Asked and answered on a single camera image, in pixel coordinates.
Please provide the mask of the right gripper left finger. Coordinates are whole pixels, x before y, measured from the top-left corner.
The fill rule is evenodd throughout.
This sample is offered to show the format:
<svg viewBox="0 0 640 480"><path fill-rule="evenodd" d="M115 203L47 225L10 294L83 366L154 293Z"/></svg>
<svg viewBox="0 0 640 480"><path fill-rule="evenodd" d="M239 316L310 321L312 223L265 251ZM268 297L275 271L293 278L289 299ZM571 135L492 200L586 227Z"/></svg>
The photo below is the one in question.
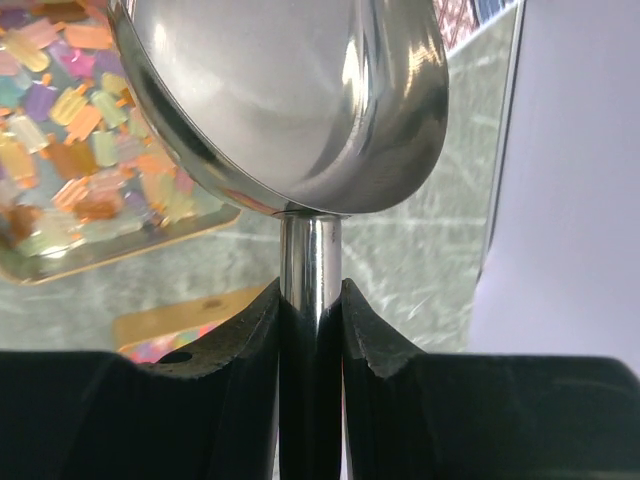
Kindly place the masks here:
<svg viewBox="0 0 640 480"><path fill-rule="evenodd" d="M279 288L155 363L97 351L1 355L5 479L268 479Z"/></svg>

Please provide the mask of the gold tin with popsicle candies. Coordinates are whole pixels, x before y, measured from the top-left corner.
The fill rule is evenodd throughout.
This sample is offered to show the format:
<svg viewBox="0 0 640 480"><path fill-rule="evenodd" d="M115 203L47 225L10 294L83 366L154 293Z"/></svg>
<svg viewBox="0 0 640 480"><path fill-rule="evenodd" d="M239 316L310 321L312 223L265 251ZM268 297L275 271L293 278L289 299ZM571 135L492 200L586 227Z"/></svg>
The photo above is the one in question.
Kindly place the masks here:
<svg viewBox="0 0 640 480"><path fill-rule="evenodd" d="M233 224L131 96L103 1L1 5L1 275L37 284Z"/></svg>

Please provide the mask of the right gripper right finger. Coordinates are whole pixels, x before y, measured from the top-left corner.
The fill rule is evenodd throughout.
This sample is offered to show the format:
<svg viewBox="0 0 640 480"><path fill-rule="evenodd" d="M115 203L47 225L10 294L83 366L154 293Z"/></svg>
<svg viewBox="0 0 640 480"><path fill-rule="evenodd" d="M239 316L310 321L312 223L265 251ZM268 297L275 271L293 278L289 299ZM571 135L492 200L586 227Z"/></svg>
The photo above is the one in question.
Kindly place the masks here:
<svg viewBox="0 0 640 480"><path fill-rule="evenodd" d="M639 381L604 357L428 353L342 287L353 479L635 479Z"/></svg>

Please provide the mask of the metal candy scoop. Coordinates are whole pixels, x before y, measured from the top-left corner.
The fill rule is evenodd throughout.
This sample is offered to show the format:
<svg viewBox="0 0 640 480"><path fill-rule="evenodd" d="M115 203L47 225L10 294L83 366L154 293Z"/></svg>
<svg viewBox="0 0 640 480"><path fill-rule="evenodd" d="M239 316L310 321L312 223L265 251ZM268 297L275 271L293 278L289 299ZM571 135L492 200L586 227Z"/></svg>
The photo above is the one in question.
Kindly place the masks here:
<svg viewBox="0 0 640 480"><path fill-rule="evenodd" d="M111 1L135 103L208 192L281 225L284 479L341 473L342 222L396 206L443 148L429 1Z"/></svg>

